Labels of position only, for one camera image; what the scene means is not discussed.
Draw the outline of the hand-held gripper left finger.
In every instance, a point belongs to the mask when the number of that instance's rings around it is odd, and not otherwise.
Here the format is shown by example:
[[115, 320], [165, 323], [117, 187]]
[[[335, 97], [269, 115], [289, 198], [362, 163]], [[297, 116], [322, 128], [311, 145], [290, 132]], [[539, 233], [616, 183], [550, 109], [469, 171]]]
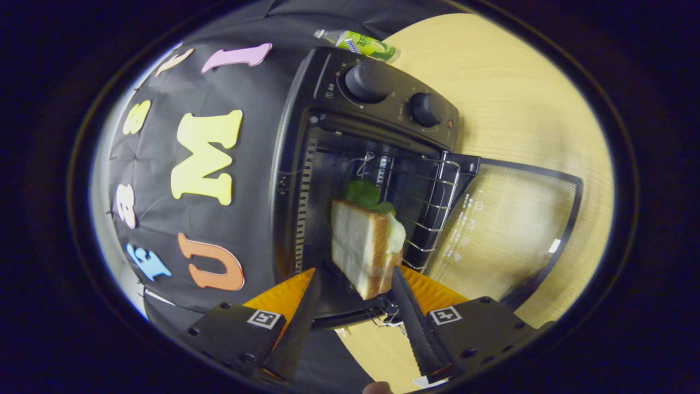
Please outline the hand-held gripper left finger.
[[254, 381], [293, 381], [319, 295], [308, 269], [245, 304], [220, 302], [186, 329], [186, 344]]

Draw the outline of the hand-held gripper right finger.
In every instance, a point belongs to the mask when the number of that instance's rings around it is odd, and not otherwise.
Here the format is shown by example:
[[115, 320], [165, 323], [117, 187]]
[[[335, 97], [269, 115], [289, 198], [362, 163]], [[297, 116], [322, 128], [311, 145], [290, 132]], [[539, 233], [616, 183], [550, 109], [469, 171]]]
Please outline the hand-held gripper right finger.
[[467, 300], [404, 266], [393, 268], [392, 292], [418, 369], [427, 378], [477, 376], [539, 332], [490, 297]]

